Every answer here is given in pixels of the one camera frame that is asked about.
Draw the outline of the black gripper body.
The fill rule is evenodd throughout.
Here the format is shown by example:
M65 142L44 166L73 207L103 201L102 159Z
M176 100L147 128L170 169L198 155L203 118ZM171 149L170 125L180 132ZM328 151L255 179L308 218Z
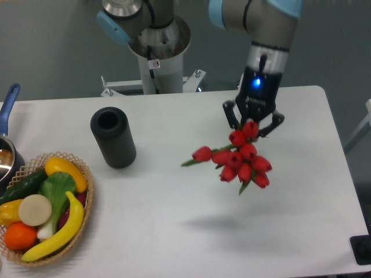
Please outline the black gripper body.
M235 102L241 114L241 123L251 119L257 123L276 109L275 99L282 73L258 72L246 66Z

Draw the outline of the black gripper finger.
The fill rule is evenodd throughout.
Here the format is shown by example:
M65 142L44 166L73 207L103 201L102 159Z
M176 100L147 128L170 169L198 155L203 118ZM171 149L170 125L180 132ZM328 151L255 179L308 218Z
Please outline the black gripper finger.
M238 129L240 122L237 120L237 117L234 113L235 101L227 100L222 105L227 122L232 129Z
M268 126L259 129L259 137L267 137L273 130L275 130L279 125L281 125L284 120L285 116L282 113L275 110L272 113L272 122Z

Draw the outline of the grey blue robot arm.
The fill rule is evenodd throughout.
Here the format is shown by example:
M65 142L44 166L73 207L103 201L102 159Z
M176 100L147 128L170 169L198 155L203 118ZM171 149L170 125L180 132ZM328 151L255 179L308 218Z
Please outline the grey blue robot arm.
M191 34L174 13L173 1L103 1L97 21L115 43L128 45L137 56L145 94L181 93L183 54ZM275 99L282 79L302 1L210 1L211 22L224 30L249 34L252 44L234 100L223 105L232 129L267 116L272 122L259 130L265 137L284 116Z

